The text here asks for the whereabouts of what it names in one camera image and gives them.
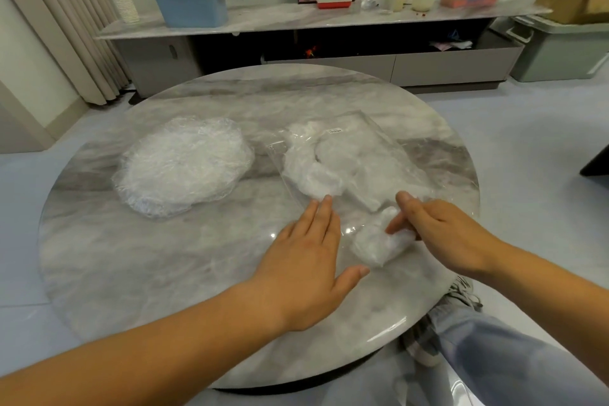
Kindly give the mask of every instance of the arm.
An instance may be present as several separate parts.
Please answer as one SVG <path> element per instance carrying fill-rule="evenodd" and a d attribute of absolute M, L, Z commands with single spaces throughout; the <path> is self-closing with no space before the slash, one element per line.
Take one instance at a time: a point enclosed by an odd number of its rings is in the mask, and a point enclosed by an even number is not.
<path fill-rule="evenodd" d="M 443 265 L 498 290 L 609 385 L 609 290 L 500 241 L 448 202 L 396 200 L 388 233 L 415 229 Z"/>
<path fill-rule="evenodd" d="M 254 277 L 175 315 L 75 348 L 0 379 L 3 405 L 181 405 L 288 331 L 338 308 L 369 270 L 338 278 L 340 219 L 312 201 Z"/>

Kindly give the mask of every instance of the storage box handle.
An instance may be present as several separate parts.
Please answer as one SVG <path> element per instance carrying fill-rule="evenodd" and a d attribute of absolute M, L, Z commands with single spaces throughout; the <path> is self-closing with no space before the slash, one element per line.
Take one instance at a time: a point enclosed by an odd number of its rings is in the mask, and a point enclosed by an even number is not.
<path fill-rule="evenodd" d="M 531 29 L 530 32 L 531 32 L 531 35 L 529 37 L 522 37 L 522 36 L 519 36 L 517 33 L 514 32 L 514 27 L 511 27 L 510 29 L 508 29 L 506 31 L 506 34 L 508 36 L 510 36 L 512 39 L 516 39 L 516 40 L 518 40 L 518 41 L 520 41 L 522 43 L 529 43 L 531 41 L 531 39 L 533 39 L 533 34 L 534 34 L 532 29 Z"/>

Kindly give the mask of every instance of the light blue pants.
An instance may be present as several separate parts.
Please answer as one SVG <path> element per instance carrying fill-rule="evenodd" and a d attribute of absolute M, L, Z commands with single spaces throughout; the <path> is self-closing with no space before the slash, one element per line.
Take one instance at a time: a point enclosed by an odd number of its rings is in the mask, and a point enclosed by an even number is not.
<path fill-rule="evenodd" d="M 609 388 L 560 348 L 468 307 L 439 305 L 429 317 L 440 351 L 485 406 L 609 405 Z"/>

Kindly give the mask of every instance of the gray floor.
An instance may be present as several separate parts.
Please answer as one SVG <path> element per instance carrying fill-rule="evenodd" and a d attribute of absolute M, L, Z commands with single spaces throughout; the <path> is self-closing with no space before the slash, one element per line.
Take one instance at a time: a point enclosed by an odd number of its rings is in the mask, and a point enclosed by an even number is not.
<path fill-rule="evenodd" d="M 461 134 L 471 153 L 481 185 L 483 225 L 500 238 L 609 288 L 609 179 L 578 175 L 609 143 L 608 96 L 605 67 L 587 81 L 508 81 L 498 90 L 421 98 Z M 43 292 L 38 220 L 46 195 L 74 151 L 126 108 L 123 102 L 106 111 L 90 111 L 44 153 L 0 156 L 0 375 L 78 344 Z M 555 343 L 492 289 L 476 284 L 476 293 L 487 313 Z M 391 354 L 388 359 L 396 364 Z M 383 360 L 372 358 L 350 380 L 307 395 L 255 403 L 332 404 L 349 399 L 350 404 L 388 404 L 387 393 L 380 392 L 395 390 L 389 371 L 404 370 L 388 368 L 391 363 Z M 381 365 L 389 371 L 379 371 Z M 367 379 L 362 384 L 365 393 L 353 390 L 358 385 L 353 380 L 359 377 Z M 389 396 L 390 403 L 398 404 L 395 395 Z M 220 394 L 204 394 L 199 400 L 237 402 Z"/>

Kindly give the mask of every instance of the white curtain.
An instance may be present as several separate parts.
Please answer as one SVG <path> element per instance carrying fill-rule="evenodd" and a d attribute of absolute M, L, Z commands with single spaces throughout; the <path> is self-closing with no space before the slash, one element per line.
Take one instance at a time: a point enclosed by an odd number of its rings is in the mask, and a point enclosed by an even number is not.
<path fill-rule="evenodd" d="M 105 104 L 128 84 L 117 50 L 94 39 L 117 19 L 110 0 L 14 1 L 86 102 Z"/>

